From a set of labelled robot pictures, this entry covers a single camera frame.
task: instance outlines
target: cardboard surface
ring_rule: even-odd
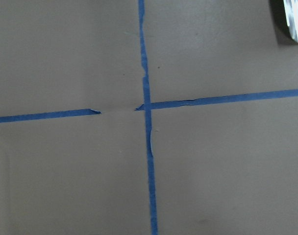
[[[0,124],[0,235],[150,234],[137,112]]]
[[[298,235],[298,98],[152,120],[161,235]]]
[[[145,5],[152,102],[298,89],[273,2]],[[298,97],[153,110],[146,143],[138,17],[0,0],[0,116],[102,112],[0,123],[0,235],[298,235]]]
[[[146,7],[152,102],[298,88],[298,45],[279,44],[269,1]]]
[[[142,102],[136,0],[0,0],[0,116]]]

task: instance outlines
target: shiny metallic object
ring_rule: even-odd
[[[298,43],[298,0],[284,0],[284,7],[291,37]]]

